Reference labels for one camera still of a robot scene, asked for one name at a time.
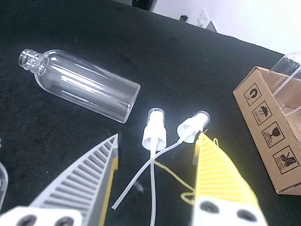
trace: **screw hole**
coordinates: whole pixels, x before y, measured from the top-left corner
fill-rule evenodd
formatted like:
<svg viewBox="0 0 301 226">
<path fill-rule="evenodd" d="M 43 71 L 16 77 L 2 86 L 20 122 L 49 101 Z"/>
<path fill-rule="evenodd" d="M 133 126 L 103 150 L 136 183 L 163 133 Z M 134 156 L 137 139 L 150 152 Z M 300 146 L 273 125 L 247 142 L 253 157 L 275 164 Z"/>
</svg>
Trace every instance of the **screw hole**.
<svg viewBox="0 0 301 226">
<path fill-rule="evenodd" d="M 239 210 L 237 212 L 237 215 L 239 218 L 243 220 L 252 221 L 252 222 L 257 221 L 255 215 L 247 210 Z"/>
<path fill-rule="evenodd" d="M 37 217 L 35 215 L 26 215 L 18 221 L 17 226 L 33 226 L 36 221 Z"/>
<path fill-rule="evenodd" d="M 218 209 L 218 207 L 212 203 L 212 202 L 202 202 L 200 205 L 201 210 L 209 212 L 209 213 L 219 213 L 220 210 Z"/>
<path fill-rule="evenodd" d="M 74 220 L 72 218 L 63 217 L 55 223 L 55 226 L 72 226 L 73 222 L 74 222 Z"/>
</svg>

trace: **black felt surface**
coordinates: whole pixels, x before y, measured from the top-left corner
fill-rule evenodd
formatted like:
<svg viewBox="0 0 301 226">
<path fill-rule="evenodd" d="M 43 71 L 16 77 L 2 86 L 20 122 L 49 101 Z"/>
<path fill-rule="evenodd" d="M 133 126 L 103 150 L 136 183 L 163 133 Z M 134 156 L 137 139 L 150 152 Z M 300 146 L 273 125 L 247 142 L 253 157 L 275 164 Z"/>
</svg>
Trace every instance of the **black felt surface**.
<svg viewBox="0 0 301 226">
<path fill-rule="evenodd" d="M 133 111 L 120 124 L 43 91 L 17 64 L 25 48 L 62 49 L 141 84 Z M 234 161 L 259 198 L 270 226 L 299 225 L 301 197 L 277 195 L 232 91 L 255 66 L 270 68 L 281 55 L 138 8 L 106 1 L 11 1 L 0 15 L 0 160 L 9 174 L 6 211 L 30 202 L 85 151 L 120 134 L 119 170 L 109 206 L 148 159 L 141 146 L 147 112 L 166 114 L 168 143 L 176 127 L 198 110 L 210 113 L 209 137 Z M 159 161 L 193 185 L 193 145 Z M 149 171 L 120 207 L 108 209 L 106 226 L 148 225 Z M 157 226 L 189 225 L 186 189 L 156 169 Z"/>
</svg>

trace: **printed handling symbol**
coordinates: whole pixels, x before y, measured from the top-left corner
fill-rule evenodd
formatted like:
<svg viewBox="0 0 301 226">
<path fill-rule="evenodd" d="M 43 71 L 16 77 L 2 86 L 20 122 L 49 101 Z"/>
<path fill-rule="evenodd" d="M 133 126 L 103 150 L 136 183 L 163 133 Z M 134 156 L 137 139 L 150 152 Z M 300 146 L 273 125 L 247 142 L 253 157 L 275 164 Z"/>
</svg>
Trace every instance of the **printed handling symbol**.
<svg viewBox="0 0 301 226">
<path fill-rule="evenodd" d="M 265 117 L 267 117 L 268 116 L 268 109 L 265 107 L 265 106 L 261 106 L 261 109 L 262 110 L 259 110 L 259 113 L 261 114 L 261 115 L 265 115 Z"/>
<path fill-rule="evenodd" d="M 281 133 L 280 133 L 278 127 L 275 127 L 275 128 L 273 129 L 273 131 L 272 131 L 272 134 L 269 134 L 269 137 L 272 139 L 272 136 L 278 137 L 278 136 L 280 136 L 280 135 L 281 135 Z"/>
<path fill-rule="evenodd" d="M 288 152 L 287 156 L 285 156 L 284 154 L 282 154 L 280 156 L 281 160 L 284 161 L 285 167 L 288 167 L 288 166 L 290 166 L 290 165 L 292 165 L 293 163 L 296 162 L 295 157 L 288 157 L 289 154 L 290 154 L 290 152 Z"/>
<path fill-rule="evenodd" d="M 255 98 L 256 96 L 257 96 L 257 93 L 258 93 L 258 91 L 257 91 L 257 89 L 252 89 L 251 91 L 250 91 L 250 96 L 251 96 L 251 98 Z"/>
</svg>

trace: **bottle neck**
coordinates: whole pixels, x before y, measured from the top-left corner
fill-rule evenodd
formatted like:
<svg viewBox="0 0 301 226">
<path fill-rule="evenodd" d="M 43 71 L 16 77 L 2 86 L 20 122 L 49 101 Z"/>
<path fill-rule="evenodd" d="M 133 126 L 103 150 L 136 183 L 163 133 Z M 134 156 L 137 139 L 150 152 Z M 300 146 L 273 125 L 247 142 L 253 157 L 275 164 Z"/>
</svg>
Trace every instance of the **bottle neck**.
<svg viewBox="0 0 301 226">
<path fill-rule="evenodd" d="M 19 56 L 19 65 L 31 73 L 36 73 L 38 70 L 39 58 L 42 54 L 33 51 L 32 49 L 25 49 Z"/>
</svg>

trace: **cardboard box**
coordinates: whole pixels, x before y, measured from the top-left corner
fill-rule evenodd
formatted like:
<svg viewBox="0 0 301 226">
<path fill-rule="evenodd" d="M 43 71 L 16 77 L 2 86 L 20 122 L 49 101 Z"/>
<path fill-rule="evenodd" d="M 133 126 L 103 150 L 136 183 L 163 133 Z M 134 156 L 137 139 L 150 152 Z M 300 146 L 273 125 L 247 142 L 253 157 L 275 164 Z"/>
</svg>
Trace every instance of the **cardboard box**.
<svg viewBox="0 0 301 226">
<path fill-rule="evenodd" d="M 301 89 L 296 89 L 301 80 L 292 79 L 277 95 L 278 102 L 272 95 L 278 81 L 286 78 L 255 67 L 233 94 L 276 192 L 301 195 L 301 114 L 286 118 L 283 113 L 284 105 L 287 109 L 301 105 Z"/>
</svg>

